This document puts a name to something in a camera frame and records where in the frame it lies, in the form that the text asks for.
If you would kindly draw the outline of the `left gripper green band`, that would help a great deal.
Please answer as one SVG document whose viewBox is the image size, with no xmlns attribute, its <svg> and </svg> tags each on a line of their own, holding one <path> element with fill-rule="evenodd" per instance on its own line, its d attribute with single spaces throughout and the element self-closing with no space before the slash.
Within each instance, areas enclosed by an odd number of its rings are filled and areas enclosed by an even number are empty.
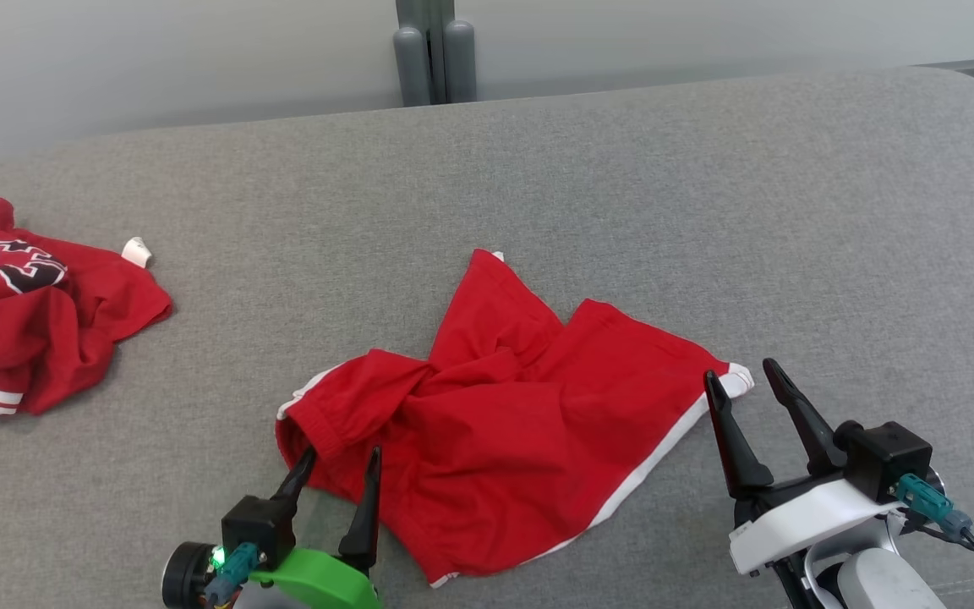
<svg viewBox="0 0 974 609">
<path fill-rule="evenodd" d="M 317 462 L 314 447 L 287 472 L 271 500 L 289 508 L 298 504 Z M 372 448 L 364 471 L 364 489 L 347 534 L 339 543 L 339 559 L 315 550 L 293 550 L 274 571 L 259 567 L 249 575 L 232 604 L 222 609 L 382 609 L 368 572 L 376 564 L 380 532 L 381 447 Z M 204 609 L 205 585 L 213 578 L 208 566 L 217 545 L 179 545 L 161 576 L 166 609 Z"/>
</svg>

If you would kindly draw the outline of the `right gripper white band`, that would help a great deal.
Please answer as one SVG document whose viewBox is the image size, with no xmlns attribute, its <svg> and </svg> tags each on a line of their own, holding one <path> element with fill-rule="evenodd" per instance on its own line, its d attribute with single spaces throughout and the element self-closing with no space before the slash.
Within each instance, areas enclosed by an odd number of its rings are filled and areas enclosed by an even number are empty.
<svg viewBox="0 0 974 609">
<path fill-rule="evenodd" d="M 776 359 L 763 359 L 763 370 L 776 401 L 784 406 L 807 452 L 810 475 L 831 475 L 846 466 L 846 455 L 834 444 L 834 431 L 814 404 L 797 388 Z M 728 535 L 735 570 L 748 574 L 819 543 L 865 527 L 877 516 L 896 512 L 898 502 L 880 504 L 842 478 L 812 483 L 780 505 L 754 516 L 754 506 L 784 488 L 774 488 L 768 466 L 757 459 L 733 414 L 733 401 L 714 370 L 704 374 L 709 416 L 714 427 L 728 495 L 736 501 L 738 524 Z"/>
</svg>

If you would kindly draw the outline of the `plain red shorts white trim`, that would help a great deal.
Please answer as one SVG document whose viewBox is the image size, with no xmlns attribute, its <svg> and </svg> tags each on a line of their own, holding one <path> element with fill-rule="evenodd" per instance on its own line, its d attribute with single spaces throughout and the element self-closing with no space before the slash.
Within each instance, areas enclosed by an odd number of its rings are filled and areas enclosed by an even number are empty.
<svg viewBox="0 0 974 609">
<path fill-rule="evenodd" d="M 371 349 L 278 409 L 287 463 L 356 501 L 382 451 L 381 521 L 432 587 L 559 551 L 614 515 L 745 366 L 587 299 L 563 322 L 489 250 L 473 251 L 428 358 Z"/>
</svg>

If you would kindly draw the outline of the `red jersey black white print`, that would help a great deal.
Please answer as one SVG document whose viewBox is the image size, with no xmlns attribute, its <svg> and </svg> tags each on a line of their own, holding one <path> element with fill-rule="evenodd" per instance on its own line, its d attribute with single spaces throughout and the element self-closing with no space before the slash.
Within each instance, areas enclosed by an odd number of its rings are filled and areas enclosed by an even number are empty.
<svg viewBox="0 0 974 609">
<path fill-rule="evenodd" d="M 117 343 L 170 316 L 150 256 L 139 239 L 115 253 L 24 230 L 0 198 L 0 417 L 95 386 Z"/>
</svg>

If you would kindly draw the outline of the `grey wall pillar fixture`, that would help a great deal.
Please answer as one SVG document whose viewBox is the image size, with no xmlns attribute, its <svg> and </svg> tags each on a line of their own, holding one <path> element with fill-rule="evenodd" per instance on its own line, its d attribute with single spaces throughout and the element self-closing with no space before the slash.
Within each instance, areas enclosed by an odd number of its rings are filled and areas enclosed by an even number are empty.
<svg viewBox="0 0 974 609">
<path fill-rule="evenodd" d="M 474 27 L 456 0 L 394 0 L 393 42 L 403 107 L 476 102 Z"/>
</svg>

